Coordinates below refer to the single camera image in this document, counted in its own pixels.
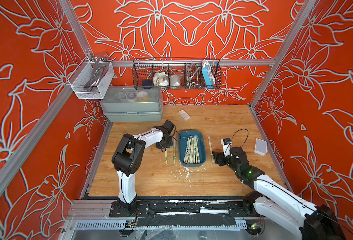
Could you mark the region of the metal tongs in basket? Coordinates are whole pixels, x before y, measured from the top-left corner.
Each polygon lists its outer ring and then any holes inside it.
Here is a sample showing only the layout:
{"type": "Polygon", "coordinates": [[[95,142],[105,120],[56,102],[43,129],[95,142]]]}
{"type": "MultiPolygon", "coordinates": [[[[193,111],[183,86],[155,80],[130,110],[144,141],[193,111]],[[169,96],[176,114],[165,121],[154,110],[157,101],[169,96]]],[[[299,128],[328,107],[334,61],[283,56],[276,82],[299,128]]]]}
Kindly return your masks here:
{"type": "Polygon", "coordinates": [[[108,56],[106,52],[99,53],[94,57],[94,65],[91,73],[91,78],[85,84],[84,88],[87,93],[91,92],[94,87],[98,86],[100,80],[107,73],[108,66],[102,64],[107,60],[108,56]]]}

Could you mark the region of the blue plastic storage box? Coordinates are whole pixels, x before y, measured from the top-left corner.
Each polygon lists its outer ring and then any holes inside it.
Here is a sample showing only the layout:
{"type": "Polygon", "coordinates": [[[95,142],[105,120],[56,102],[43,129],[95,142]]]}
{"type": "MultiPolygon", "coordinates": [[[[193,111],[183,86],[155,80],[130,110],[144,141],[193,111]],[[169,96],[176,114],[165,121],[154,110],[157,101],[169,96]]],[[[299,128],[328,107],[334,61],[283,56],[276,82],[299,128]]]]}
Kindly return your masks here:
{"type": "Polygon", "coordinates": [[[179,161],[184,167],[202,166],[207,160],[202,133],[195,130],[181,131],[178,152],[179,161]]]}

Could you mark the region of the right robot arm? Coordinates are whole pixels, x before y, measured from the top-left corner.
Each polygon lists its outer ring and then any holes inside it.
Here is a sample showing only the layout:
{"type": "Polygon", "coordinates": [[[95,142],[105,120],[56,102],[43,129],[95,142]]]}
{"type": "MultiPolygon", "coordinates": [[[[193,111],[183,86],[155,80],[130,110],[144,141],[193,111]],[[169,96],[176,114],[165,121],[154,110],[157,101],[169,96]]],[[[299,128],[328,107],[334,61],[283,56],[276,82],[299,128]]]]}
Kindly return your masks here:
{"type": "Polygon", "coordinates": [[[259,215],[302,240],[346,238],[331,208],[316,206],[276,183],[265,172],[249,164],[243,148],[232,147],[212,155],[217,165],[228,166],[244,185],[252,189],[248,198],[259,215]]]}

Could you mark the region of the grey lidded storage container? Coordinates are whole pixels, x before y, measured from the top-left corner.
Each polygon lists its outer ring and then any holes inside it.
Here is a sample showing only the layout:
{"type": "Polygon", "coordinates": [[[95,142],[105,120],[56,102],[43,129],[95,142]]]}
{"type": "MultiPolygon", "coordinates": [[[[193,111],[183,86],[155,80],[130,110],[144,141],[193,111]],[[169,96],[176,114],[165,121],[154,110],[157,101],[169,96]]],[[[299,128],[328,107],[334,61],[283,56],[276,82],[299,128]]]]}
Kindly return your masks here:
{"type": "Polygon", "coordinates": [[[157,122],[162,119],[163,95],[157,89],[109,87],[100,105],[113,123],[157,122]]]}

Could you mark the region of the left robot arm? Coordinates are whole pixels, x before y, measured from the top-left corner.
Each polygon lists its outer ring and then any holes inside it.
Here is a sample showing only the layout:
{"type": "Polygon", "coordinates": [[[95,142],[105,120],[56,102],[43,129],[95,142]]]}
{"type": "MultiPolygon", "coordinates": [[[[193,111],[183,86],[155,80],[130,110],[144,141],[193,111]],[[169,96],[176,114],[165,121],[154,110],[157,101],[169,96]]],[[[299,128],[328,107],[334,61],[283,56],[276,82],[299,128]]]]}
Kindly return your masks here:
{"type": "Polygon", "coordinates": [[[165,121],[149,131],[138,135],[125,134],[121,138],[111,159],[119,180],[118,204],[132,211],[136,202],[135,174],[138,171],[146,148],[156,145],[162,152],[173,146],[175,125],[165,121]]]}

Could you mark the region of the white crumpled bag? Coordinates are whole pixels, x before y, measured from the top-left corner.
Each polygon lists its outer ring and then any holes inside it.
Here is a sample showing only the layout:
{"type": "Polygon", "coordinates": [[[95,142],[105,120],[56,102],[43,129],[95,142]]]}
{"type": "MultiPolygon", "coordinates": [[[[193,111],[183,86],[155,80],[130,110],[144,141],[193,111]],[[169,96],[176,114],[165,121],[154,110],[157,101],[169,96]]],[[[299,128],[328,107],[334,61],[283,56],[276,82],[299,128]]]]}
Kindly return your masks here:
{"type": "Polygon", "coordinates": [[[166,72],[155,73],[153,75],[152,84],[154,87],[165,88],[169,86],[169,78],[166,72]]]}

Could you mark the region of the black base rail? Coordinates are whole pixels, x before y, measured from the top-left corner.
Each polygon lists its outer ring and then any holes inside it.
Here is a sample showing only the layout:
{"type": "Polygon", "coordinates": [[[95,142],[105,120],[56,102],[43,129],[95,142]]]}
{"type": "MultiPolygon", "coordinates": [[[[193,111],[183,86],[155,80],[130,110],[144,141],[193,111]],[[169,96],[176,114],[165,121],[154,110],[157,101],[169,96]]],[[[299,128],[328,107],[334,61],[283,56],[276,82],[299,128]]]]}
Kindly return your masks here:
{"type": "Polygon", "coordinates": [[[132,219],[139,227],[249,227],[264,219],[245,196],[137,197],[130,207],[111,204],[109,217],[132,219]]]}

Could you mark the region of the white square pad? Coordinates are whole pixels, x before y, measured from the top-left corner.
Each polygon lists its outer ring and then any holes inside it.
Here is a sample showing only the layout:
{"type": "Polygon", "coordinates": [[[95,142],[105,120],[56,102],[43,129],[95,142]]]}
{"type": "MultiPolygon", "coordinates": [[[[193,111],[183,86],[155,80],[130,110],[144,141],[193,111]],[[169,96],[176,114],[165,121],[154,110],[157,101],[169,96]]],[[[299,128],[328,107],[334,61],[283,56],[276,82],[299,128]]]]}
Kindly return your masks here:
{"type": "Polygon", "coordinates": [[[267,142],[262,139],[255,139],[254,152],[265,156],[267,154],[267,142]]]}

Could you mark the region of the small white labelled box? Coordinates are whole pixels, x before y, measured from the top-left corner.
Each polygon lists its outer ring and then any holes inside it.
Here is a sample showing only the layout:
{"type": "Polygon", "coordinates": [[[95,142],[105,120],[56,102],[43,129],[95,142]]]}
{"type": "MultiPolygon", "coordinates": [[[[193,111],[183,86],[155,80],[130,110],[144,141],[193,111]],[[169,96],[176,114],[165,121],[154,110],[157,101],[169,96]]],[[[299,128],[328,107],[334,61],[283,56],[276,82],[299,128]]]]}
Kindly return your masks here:
{"type": "Polygon", "coordinates": [[[178,113],[185,121],[190,119],[190,115],[185,110],[180,110],[178,113]]]}

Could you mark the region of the chopstick pair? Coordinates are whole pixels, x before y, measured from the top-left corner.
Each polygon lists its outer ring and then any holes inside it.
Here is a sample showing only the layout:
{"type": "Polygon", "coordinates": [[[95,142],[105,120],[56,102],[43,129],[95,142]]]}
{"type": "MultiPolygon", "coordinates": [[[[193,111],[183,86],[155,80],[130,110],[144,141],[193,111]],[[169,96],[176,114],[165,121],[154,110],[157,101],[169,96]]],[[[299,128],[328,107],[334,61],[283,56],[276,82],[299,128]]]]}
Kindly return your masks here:
{"type": "Polygon", "coordinates": [[[173,166],[176,164],[176,140],[173,140],[173,166]]]}
{"type": "Polygon", "coordinates": [[[165,165],[168,166],[168,155],[167,155],[167,149],[164,151],[165,157],[164,157],[164,161],[165,161],[165,165]]]}
{"type": "Polygon", "coordinates": [[[210,156],[211,156],[211,164],[215,165],[215,160],[214,160],[214,155],[213,155],[213,149],[212,149],[212,143],[211,143],[211,137],[208,136],[208,142],[209,142],[209,149],[210,149],[210,156]]]}

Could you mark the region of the light blue carton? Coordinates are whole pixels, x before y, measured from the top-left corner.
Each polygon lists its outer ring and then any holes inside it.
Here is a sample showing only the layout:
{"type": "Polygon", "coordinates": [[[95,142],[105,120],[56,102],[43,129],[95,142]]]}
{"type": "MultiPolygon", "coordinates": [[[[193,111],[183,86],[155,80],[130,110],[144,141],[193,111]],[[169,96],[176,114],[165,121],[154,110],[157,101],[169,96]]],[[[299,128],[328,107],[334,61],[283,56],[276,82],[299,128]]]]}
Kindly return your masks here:
{"type": "Polygon", "coordinates": [[[201,72],[204,78],[204,82],[207,89],[213,89],[215,84],[215,78],[211,71],[211,65],[207,60],[202,61],[201,72]]]}

